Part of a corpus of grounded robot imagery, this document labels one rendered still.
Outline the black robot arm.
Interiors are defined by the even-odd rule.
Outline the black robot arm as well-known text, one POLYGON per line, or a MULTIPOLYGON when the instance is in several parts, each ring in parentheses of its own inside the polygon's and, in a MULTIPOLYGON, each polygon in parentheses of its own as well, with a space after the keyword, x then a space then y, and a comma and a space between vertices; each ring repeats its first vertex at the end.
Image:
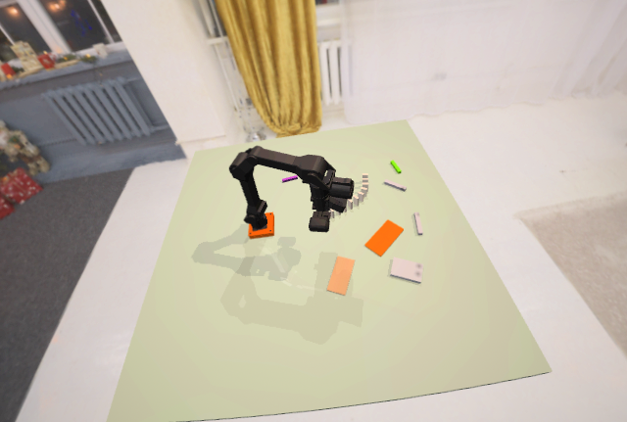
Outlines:
POLYGON ((240 152, 229 167, 233 177, 239 180, 245 196, 247 208, 243 221, 251 225, 252 232, 267 228, 267 204, 260 199, 253 177, 257 164, 297 174, 303 180, 302 183, 310 184, 311 194, 315 198, 321 199, 330 193, 329 202, 325 204, 326 211, 331 208, 342 213, 348 199, 352 200, 354 180, 335 177, 336 169, 324 157, 297 157, 255 146, 240 152))

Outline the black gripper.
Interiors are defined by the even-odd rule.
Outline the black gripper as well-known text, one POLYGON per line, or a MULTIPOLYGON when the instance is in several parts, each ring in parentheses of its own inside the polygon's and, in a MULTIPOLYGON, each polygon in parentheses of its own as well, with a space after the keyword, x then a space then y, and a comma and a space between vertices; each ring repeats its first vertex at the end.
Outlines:
POLYGON ((331 212, 325 210, 326 202, 329 202, 330 193, 324 198, 318 199, 311 195, 313 202, 313 216, 310 218, 309 229, 312 232, 328 232, 330 225, 331 212))

